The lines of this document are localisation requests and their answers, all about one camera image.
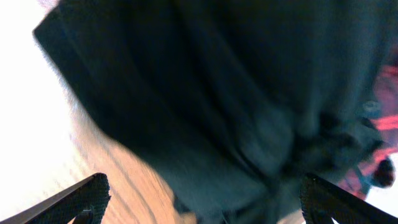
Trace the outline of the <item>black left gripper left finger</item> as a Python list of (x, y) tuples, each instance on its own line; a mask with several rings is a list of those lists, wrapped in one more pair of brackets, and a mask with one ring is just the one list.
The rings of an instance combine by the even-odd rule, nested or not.
[(107, 175), (95, 173), (1, 224), (101, 224), (111, 199), (109, 190)]

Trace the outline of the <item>red navy plaid shirt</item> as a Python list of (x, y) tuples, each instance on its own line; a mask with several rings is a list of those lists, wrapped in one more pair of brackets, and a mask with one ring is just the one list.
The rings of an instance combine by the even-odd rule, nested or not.
[(396, 168), (391, 154), (397, 152), (397, 47), (377, 76), (374, 84), (377, 101), (366, 104), (368, 117), (379, 130), (383, 143), (369, 159), (350, 169), (338, 186), (352, 195), (366, 199), (371, 188), (393, 185)]

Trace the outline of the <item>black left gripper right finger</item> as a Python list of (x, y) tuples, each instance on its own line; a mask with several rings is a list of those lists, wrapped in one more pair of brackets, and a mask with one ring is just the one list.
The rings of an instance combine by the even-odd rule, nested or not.
[(306, 224), (397, 224), (397, 218), (325, 179), (307, 174), (300, 189)]

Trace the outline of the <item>black garment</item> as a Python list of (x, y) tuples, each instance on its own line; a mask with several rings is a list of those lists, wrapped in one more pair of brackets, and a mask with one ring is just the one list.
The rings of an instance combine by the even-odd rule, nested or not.
[(34, 31), (97, 126), (200, 223), (276, 223), (381, 144), (396, 1), (60, 1)]

